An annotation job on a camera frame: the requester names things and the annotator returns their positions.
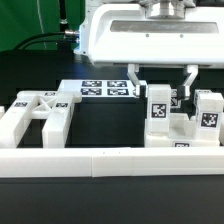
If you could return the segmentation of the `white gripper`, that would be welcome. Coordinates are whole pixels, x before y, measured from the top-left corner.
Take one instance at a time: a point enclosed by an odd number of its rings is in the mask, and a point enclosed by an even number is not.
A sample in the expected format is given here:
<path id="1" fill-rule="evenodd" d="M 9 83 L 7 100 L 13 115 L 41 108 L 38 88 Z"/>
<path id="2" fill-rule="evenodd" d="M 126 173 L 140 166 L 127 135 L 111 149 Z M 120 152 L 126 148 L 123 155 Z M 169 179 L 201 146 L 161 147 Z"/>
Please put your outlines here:
<path id="1" fill-rule="evenodd" d="M 137 98 L 146 95 L 138 64 L 186 65 L 177 98 L 188 100 L 197 65 L 224 67 L 224 7 L 187 8 L 179 19 L 148 15 L 139 4 L 104 4 L 92 18 L 88 56 L 94 64 L 129 64 L 127 76 Z"/>

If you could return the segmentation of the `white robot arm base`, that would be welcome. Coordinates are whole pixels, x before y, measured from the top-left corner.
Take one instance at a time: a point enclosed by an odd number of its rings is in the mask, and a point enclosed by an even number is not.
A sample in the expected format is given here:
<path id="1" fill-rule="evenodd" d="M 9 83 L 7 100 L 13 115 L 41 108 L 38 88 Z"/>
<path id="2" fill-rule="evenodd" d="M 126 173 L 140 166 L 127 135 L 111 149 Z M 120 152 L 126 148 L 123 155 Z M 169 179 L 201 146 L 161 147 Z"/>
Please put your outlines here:
<path id="1" fill-rule="evenodd" d="M 85 0 L 85 18 L 79 26 L 79 42 L 74 49 L 75 56 L 80 59 L 88 54 L 89 33 L 92 23 L 92 17 L 98 7 L 101 5 L 101 0 Z"/>

